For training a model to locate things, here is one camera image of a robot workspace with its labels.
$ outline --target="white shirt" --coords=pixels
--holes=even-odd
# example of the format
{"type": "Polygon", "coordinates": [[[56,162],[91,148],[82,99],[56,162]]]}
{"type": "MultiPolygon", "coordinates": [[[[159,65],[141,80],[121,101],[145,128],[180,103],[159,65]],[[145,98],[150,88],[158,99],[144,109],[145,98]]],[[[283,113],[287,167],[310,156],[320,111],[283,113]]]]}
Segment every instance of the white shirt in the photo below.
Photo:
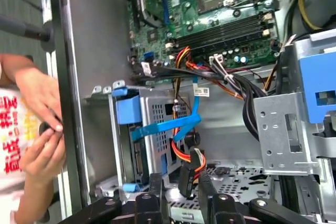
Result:
{"type": "Polygon", "coordinates": [[[25,174],[20,158],[38,137],[40,121],[30,112],[15,88],[0,88],[0,223],[15,224],[23,195],[25,174]]]}

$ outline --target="expansion slot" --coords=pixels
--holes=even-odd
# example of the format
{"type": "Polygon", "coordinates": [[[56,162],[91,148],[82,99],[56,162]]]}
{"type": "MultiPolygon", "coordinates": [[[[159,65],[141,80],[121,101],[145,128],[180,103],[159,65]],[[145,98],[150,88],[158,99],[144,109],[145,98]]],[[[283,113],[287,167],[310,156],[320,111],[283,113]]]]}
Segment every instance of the expansion slot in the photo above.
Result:
{"type": "Polygon", "coordinates": [[[268,38],[269,28],[265,14],[258,14],[229,24],[187,35],[177,39],[179,49],[189,46],[193,56],[199,56],[240,45],[252,40],[268,38]]]}

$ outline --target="sticker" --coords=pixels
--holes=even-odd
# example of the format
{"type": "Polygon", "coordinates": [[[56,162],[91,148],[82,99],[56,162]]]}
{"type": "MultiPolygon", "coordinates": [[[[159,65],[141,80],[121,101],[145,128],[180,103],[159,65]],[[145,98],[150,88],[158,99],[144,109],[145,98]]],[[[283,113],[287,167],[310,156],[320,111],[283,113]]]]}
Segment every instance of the sticker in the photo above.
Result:
{"type": "Polygon", "coordinates": [[[148,62],[141,62],[141,66],[142,66],[142,69],[143,69],[143,73],[145,74],[145,76],[152,76],[152,70],[151,70],[151,67],[149,65],[148,62]]]}
{"type": "Polygon", "coordinates": [[[209,88],[195,88],[194,87],[194,95],[196,97],[209,97],[209,88]]]}

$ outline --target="perforated metal plate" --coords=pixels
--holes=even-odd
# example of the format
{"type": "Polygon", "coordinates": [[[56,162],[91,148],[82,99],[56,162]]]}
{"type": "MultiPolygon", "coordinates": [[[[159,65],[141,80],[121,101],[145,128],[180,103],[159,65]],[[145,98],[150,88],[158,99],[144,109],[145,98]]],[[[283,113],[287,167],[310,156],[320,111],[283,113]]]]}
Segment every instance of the perforated metal plate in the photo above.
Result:
{"type": "MultiPolygon", "coordinates": [[[[174,97],[172,92],[159,89],[139,91],[143,126],[173,119],[171,109],[174,97]]],[[[186,94],[180,93],[180,96],[184,101],[189,101],[186,94]]],[[[180,110],[177,115],[179,117],[187,116],[190,112],[187,110],[186,104],[183,102],[179,105],[180,110]]],[[[161,173],[165,163],[168,174],[181,166],[181,161],[176,160],[171,154],[169,139],[172,135],[173,131],[169,130],[145,137],[149,173],[161,173]]]]}
{"type": "MultiPolygon", "coordinates": [[[[218,193],[230,194],[242,204],[248,204],[255,198],[269,198],[271,179],[263,175],[261,167],[231,167],[226,175],[217,175],[221,167],[208,168],[212,183],[218,193]]],[[[170,216],[175,221],[204,223],[198,204],[198,187],[193,191],[193,196],[185,199],[177,188],[166,192],[169,203],[170,216]]]]}

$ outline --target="floor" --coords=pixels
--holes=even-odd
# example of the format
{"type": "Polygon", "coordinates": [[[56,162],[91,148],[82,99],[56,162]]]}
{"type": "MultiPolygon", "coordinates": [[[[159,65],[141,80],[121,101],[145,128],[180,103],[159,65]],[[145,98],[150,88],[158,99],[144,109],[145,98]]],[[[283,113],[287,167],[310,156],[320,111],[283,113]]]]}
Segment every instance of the floor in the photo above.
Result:
{"type": "MultiPolygon", "coordinates": [[[[40,6],[40,0],[29,0],[40,6]]],[[[43,24],[41,12],[21,0],[0,0],[0,15],[18,19],[29,24],[41,26],[43,24]]],[[[0,31],[0,52],[31,55],[35,64],[47,72],[45,53],[40,43],[31,39],[20,38],[0,31]]],[[[60,205],[55,204],[50,208],[49,224],[57,224],[60,219],[60,205]]]]}

